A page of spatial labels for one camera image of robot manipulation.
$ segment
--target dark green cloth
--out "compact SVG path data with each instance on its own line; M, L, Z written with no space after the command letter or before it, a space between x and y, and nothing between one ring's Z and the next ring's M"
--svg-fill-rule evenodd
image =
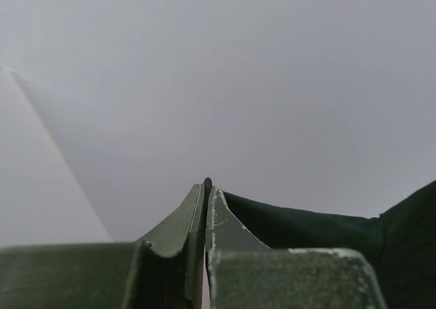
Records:
M225 193L271 248L350 248L374 267L390 309L436 309L436 181L377 218L280 208Z

